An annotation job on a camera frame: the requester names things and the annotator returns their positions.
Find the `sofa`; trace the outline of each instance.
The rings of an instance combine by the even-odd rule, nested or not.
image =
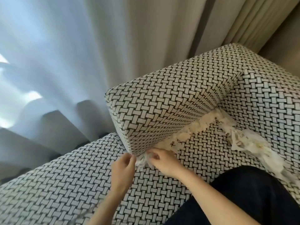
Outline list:
[[[264,137],[299,178],[300,79],[239,44],[228,44],[111,88],[105,100],[117,133],[91,142],[0,186],[2,224],[84,224],[110,189],[113,161],[138,157],[193,120],[222,108],[237,128]],[[207,182],[241,165],[217,123],[192,134],[179,161]],[[300,203],[297,186],[281,181]],[[163,224],[188,198],[178,180],[137,167],[114,224]]]

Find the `person's right hand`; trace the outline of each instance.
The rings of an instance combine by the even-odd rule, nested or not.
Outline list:
[[[185,167],[176,159],[172,151],[165,149],[151,148],[147,150],[147,153],[153,153],[149,158],[157,169],[159,169],[164,175],[178,178],[179,170]]]

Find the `black pants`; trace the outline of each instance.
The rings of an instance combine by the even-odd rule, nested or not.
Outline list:
[[[211,186],[262,225],[300,224],[297,202],[276,178],[256,167],[240,166],[228,170]],[[195,198],[190,197],[165,223],[174,224],[210,223]]]

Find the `shredded fabric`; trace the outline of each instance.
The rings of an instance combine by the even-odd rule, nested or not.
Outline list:
[[[196,119],[180,131],[158,142],[154,147],[173,151],[177,154],[185,148],[185,141],[190,139],[193,133],[205,131],[215,121],[218,122],[219,127],[223,130],[223,132],[217,132],[217,134],[227,136],[231,144],[231,150],[241,151],[258,158],[262,165],[268,171],[273,172],[277,178],[285,182],[294,183],[300,188],[298,178],[287,170],[287,168],[290,168],[290,165],[278,153],[272,150],[271,144],[250,129],[239,130],[235,128],[237,125],[236,121],[220,108]],[[146,164],[153,167],[148,161],[148,158],[151,156],[151,154],[144,153],[137,158],[136,165],[140,168],[145,167]]]

